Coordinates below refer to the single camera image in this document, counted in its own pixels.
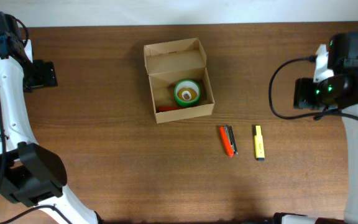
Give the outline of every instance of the open cardboard box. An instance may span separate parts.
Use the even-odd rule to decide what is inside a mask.
[[[157,123],[212,114],[215,101],[206,69],[206,54],[198,38],[146,45],[144,60]],[[174,88],[184,79],[194,80],[200,86],[196,106],[158,112],[159,106],[178,106]]]

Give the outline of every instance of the yellow marker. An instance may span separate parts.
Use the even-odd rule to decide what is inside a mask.
[[[265,160],[264,139],[260,125],[254,126],[255,157],[258,161]]]

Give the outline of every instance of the box lid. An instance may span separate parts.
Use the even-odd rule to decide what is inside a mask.
[[[206,54],[198,38],[144,46],[148,75],[205,68]]]

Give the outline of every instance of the brown table surface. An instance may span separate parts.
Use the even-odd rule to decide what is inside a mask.
[[[275,212],[343,218],[347,146],[342,121],[285,121],[269,109],[275,69],[313,55],[358,22],[206,26],[31,28],[35,57],[55,64],[59,86],[25,94],[39,144],[58,154],[77,197],[108,221],[253,220]],[[143,46],[199,37],[216,106],[211,116],[156,124]],[[292,109],[295,80],[314,65],[282,70],[275,106]],[[217,127],[230,124],[239,156]],[[254,159],[252,124],[266,160]],[[25,210],[0,197],[0,221]],[[54,223],[34,212],[17,223]]]

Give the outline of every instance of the white wall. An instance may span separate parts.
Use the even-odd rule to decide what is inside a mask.
[[[358,21],[358,0],[0,0],[29,27]]]

